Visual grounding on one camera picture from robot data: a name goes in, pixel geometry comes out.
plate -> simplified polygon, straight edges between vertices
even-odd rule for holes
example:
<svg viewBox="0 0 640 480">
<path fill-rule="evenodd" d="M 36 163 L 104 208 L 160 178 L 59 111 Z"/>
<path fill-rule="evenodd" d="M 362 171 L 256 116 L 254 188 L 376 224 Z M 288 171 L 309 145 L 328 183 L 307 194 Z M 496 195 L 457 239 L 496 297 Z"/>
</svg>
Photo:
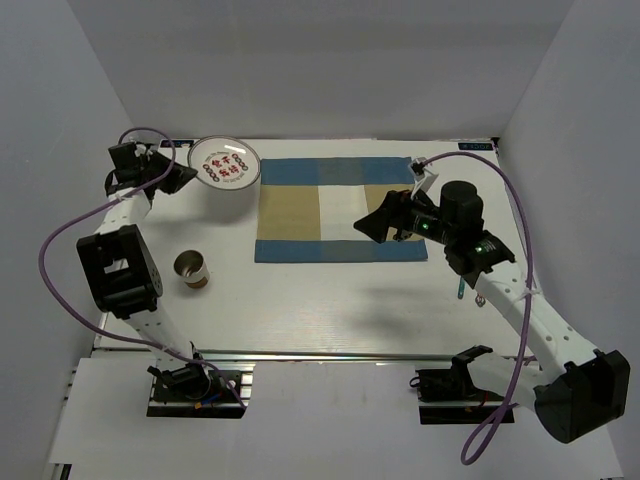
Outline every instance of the plate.
<svg viewBox="0 0 640 480">
<path fill-rule="evenodd" d="M 189 150 L 188 162 L 198 171 L 198 180 L 220 190 L 241 190 L 260 177 L 260 157 L 236 138 L 198 140 Z"/>
</svg>

metal cup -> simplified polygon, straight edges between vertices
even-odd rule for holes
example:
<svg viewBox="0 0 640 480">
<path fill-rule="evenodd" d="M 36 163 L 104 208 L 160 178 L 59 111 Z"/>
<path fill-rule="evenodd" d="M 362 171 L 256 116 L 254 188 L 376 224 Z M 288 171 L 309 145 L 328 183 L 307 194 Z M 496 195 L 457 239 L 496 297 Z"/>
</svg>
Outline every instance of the metal cup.
<svg viewBox="0 0 640 480">
<path fill-rule="evenodd" d="M 209 270 L 200 252 L 187 250 L 173 262 L 173 270 L 190 288 L 202 288 L 209 282 Z"/>
</svg>

wall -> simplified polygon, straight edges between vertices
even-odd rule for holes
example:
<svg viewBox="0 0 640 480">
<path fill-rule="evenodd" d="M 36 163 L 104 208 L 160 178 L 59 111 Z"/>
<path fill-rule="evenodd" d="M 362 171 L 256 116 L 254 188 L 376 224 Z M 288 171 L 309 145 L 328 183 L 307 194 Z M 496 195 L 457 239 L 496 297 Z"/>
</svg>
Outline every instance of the wall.
<svg viewBox="0 0 640 480">
<path fill-rule="evenodd" d="M 176 136 L 504 130 L 571 0 L 70 0 L 136 124 Z"/>
<path fill-rule="evenodd" d="M 64 0 L 0 0 L 0 465 L 39 479 L 71 369 L 91 335 L 55 303 L 37 273 L 40 244 L 64 220 L 103 201 L 106 148 L 130 126 Z M 62 237 L 51 275 L 82 312 L 96 309 Z"/>
<path fill-rule="evenodd" d="M 610 425 L 625 478 L 640 478 L 640 18 L 638 2 L 577 0 L 502 139 L 558 310 L 632 365 Z"/>
</svg>

cloth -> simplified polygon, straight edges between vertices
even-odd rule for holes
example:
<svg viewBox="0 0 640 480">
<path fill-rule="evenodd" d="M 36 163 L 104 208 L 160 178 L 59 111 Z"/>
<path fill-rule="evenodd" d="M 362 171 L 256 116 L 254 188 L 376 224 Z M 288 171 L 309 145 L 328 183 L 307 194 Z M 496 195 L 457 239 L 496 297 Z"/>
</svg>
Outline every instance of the cloth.
<svg viewBox="0 0 640 480">
<path fill-rule="evenodd" d="M 412 188 L 409 162 L 401 157 L 263 159 L 255 261 L 425 260 L 425 242 L 417 237 L 380 245 L 353 228 L 389 190 Z"/>
</svg>

blue stripe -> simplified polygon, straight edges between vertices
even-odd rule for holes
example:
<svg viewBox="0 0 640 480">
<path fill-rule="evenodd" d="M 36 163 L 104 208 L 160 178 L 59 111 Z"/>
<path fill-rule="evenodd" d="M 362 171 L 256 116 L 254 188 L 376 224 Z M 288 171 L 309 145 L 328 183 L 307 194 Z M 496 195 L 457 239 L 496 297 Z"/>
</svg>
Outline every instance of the blue stripe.
<svg viewBox="0 0 640 480">
<path fill-rule="evenodd" d="M 274 158 L 261 163 L 262 185 L 412 183 L 409 157 Z"/>
<path fill-rule="evenodd" d="M 415 262 L 427 259 L 425 242 L 256 240 L 256 263 Z"/>
</svg>

